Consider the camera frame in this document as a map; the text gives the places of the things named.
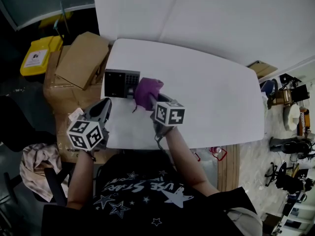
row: yellow container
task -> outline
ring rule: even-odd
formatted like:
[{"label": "yellow container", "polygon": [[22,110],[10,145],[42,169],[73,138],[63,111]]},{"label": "yellow container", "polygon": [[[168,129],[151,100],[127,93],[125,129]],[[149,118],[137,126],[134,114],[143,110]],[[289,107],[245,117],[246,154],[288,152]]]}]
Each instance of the yellow container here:
[{"label": "yellow container", "polygon": [[60,50],[62,45],[63,40],[60,36],[44,37],[33,41],[21,65],[21,74],[32,76],[45,73],[50,53]]}]

